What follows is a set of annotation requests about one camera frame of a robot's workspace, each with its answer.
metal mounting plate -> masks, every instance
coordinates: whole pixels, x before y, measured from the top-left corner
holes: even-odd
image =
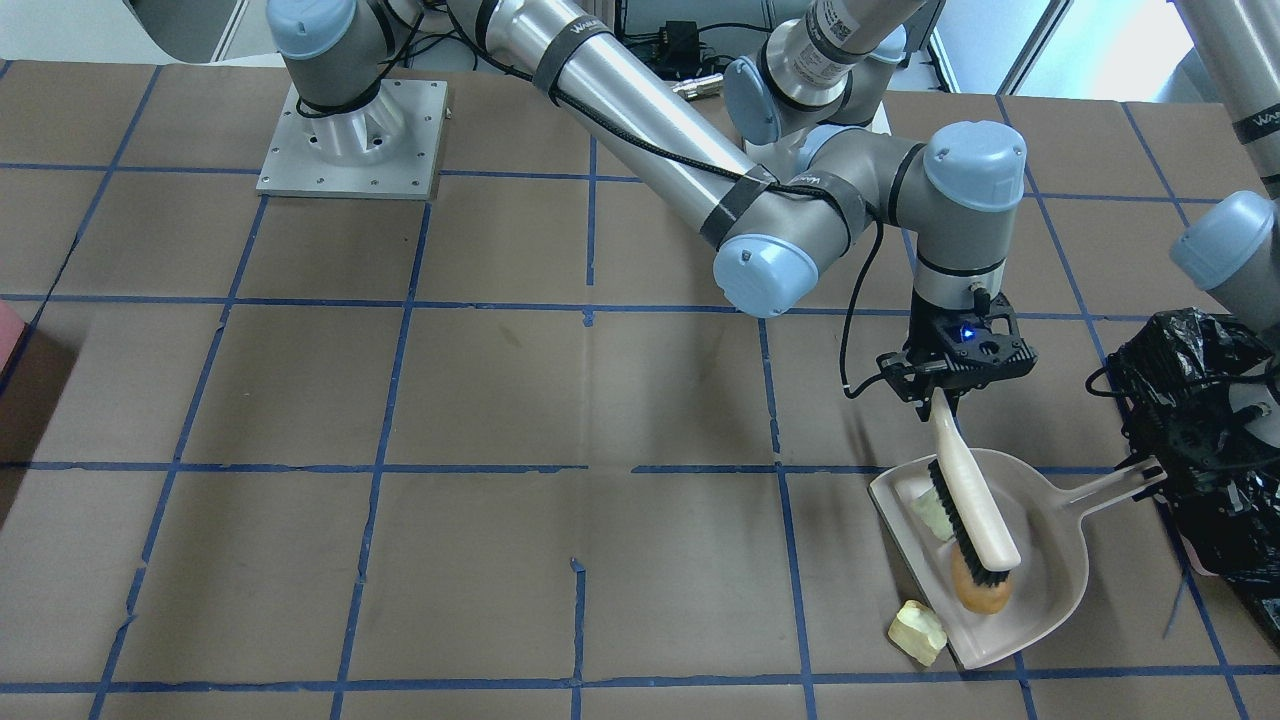
[[[397,154],[376,165],[344,167],[325,161],[311,146],[308,120],[294,111],[298,91],[291,86],[262,160],[257,192],[289,197],[434,197],[448,85],[388,79],[383,81],[383,92],[389,92],[404,110],[408,136]]]

black bristles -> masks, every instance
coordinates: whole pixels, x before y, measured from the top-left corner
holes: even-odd
[[[933,480],[933,487],[938,491],[938,502],[942,503],[942,509],[947,511],[947,519],[951,520],[951,530],[956,534],[960,556],[964,557],[965,565],[969,566],[969,574],[973,575],[974,584],[989,587],[1007,580],[1009,570],[993,573],[983,568],[982,560],[978,559],[978,551],[974,550],[973,541],[969,538],[969,532],[965,530],[964,523],[960,520],[960,511],[956,510],[956,503],[951,500],[951,491],[942,477],[942,466],[938,465],[936,459],[929,462],[929,479]]]

dustpan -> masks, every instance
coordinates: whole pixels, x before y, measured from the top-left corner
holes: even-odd
[[[933,487],[928,466],[934,456],[899,465],[870,484],[881,518],[927,605],[942,620],[956,662],[966,670],[1009,657],[1070,618],[1089,580],[1089,553],[1080,527],[1084,516],[1165,477],[1147,460],[1066,491],[1011,455],[974,448],[973,456],[1023,556],[1023,564],[1010,574],[1014,592],[1009,605],[995,615],[978,615],[960,605],[951,587],[954,541],[938,541],[910,507]]]

pink object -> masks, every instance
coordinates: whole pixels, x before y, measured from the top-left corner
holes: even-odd
[[[18,347],[18,340],[26,328],[27,323],[22,322],[13,307],[0,301],[0,370],[9,364],[13,350]]]

light blue joint cap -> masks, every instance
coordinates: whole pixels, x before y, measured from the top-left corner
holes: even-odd
[[[887,65],[896,65],[906,59],[906,27],[897,26],[893,28],[893,32],[888,33],[888,37],[882,40],[868,58],[879,60]]]
[[[338,44],[358,0],[269,0],[266,24],[280,55],[308,60]]]
[[[724,68],[724,106],[748,142],[768,145],[782,137],[778,106],[750,58],[739,58]]]
[[[817,158],[822,147],[827,145],[827,141],[846,129],[865,132],[863,128],[852,126],[818,126],[809,131],[809,135],[805,136],[804,142],[800,145],[800,151],[796,152],[796,172],[792,174],[799,176],[800,173],[808,170],[809,165],[813,165],[813,159]]]
[[[1183,233],[1169,250],[1169,256],[1196,287],[1213,290],[1253,258],[1275,223],[1275,204],[1256,192],[1242,190],[1219,202]]]
[[[818,265],[795,245],[768,234],[740,234],[721,245],[716,284],[735,307],[776,318],[818,284]]]
[[[952,123],[924,149],[924,174],[954,202],[1004,213],[1023,199],[1027,141],[1014,128],[982,120]]]

